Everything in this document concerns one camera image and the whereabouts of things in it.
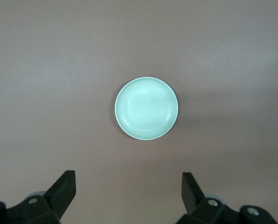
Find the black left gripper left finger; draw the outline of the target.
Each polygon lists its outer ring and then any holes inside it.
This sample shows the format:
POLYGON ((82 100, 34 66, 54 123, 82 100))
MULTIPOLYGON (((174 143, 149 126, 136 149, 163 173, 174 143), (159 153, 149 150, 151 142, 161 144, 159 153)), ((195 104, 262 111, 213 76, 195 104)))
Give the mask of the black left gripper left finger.
POLYGON ((74 170, 66 170, 43 194, 7 208, 0 202, 0 224, 59 224, 76 195, 74 170))

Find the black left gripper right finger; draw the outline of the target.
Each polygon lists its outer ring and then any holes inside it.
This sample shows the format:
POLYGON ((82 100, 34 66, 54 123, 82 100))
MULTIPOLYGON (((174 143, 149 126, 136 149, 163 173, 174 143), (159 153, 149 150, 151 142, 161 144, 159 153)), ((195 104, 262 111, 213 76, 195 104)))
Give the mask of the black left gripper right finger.
POLYGON ((239 211, 213 197, 206 197, 190 172, 182 174, 181 196, 186 209, 178 224, 276 224, 265 209, 244 205, 239 211))

